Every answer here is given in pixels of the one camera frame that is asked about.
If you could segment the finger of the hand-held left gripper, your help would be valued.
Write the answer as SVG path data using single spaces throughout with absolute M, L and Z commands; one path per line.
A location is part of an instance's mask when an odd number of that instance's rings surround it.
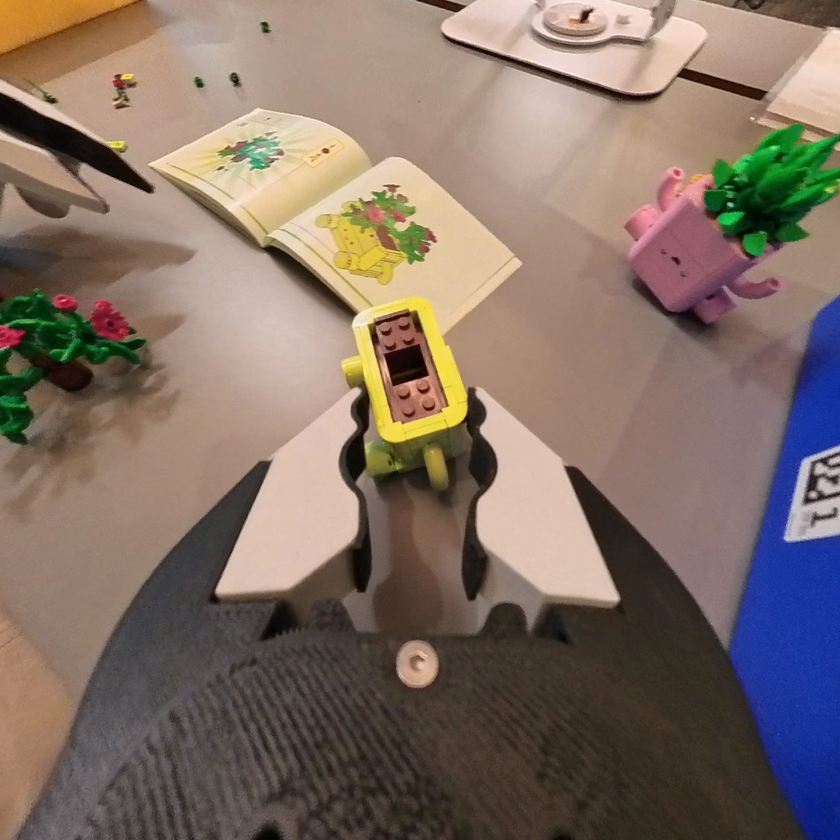
M 66 217 L 72 207 L 107 214 L 108 203 L 52 153 L 1 130 L 1 200 L 13 188 L 45 217 Z
M 145 193 L 154 192 L 154 186 L 107 141 L 5 79 L 1 79 L 1 127 L 16 140 L 52 153 L 59 161 L 84 164 Z

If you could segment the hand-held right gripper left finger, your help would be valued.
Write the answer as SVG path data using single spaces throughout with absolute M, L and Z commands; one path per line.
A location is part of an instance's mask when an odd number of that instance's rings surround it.
M 371 537 L 358 479 L 369 411 L 366 391 L 353 388 L 273 454 L 216 584 L 220 602 L 365 592 Z

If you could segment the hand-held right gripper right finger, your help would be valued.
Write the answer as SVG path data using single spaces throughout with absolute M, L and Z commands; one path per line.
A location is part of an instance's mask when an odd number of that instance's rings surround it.
M 616 585 L 562 458 L 483 388 L 468 393 L 461 573 L 476 628 L 501 604 L 529 631 L 557 605 L 614 608 Z

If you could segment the toy flower plant brown base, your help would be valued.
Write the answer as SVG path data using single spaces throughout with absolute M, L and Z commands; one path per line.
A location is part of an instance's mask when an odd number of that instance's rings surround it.
M 14 445 L 28 443 L 35 419 L 29 392 L 47 382 L 63 392 L 86 389 L 92 367 L 119 359 L 142 364 L 146 338 L 109 301 L 98 299 L 88 315 L 77 299 L 41 290 L 1 302 L 1 435 Z

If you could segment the lime green toy planter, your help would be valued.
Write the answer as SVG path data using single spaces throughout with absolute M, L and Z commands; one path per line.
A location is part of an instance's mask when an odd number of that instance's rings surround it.
M 364 445 L 367 474 L 424 469 L 446 491 L 447 463 L 467 447 L 468 394 L 431 303 L 406 297 L 365 309 L 352 331 L 358 352 L 342 371 L 350 388 L 366 390 L 379 436 Z

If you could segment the instruction booklet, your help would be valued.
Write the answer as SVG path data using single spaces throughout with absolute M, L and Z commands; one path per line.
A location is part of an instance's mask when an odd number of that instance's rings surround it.
M 150 163 L 354 312 L 420 297 L 449 331 L 522 265 L 414 163 L 371 163 L 346 132 L 262 108 Z

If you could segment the yellow plastic bin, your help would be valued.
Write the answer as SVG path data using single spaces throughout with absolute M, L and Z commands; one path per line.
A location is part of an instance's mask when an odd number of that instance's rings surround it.
M 1 54 L 132 4 L 134 1 L 1 1 Z

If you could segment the blue plastic bin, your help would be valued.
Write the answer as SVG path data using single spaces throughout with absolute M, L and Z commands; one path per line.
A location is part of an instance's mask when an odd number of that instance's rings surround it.
M 839 300 L 808 336 L 730 644 L 809 838 L 839 838 Z

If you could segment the pink brick planter with plant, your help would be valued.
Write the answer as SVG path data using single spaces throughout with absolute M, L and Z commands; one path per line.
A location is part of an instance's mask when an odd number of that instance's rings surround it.
M 749 255 L 706 209 L 710 184 L 710 175 L 689 182 L 683 170 L 670 167 L 659 181 L 655 204 L 642 206 L 625 223 L 634 241 L 626 258 L 636 277 L 665 310 L 692 313 L 705 324 L 735 309 L 739 299 L 768 298 L 783 287 L 775 277 L 747 277 L 781 245 Z

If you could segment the green leafy toy plant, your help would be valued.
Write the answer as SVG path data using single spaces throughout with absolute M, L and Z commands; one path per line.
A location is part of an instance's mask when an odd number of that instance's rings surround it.
M 807 238 L 802 220 L 838 195 L 839 169 L 824 164 L 839 135 L 806 142 L 804 129 L 793 123 L 772 131 L 736 162 L 720 159 L 712 168 L 704 207 L 748 257 Z

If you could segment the clear printed sheet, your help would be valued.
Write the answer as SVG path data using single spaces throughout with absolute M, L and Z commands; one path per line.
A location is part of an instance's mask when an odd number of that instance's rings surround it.
M 769 130 L 798 123 L 814 143 L 839 133 L 839 29 L 825 28 L 763 97 L 751 121 Z

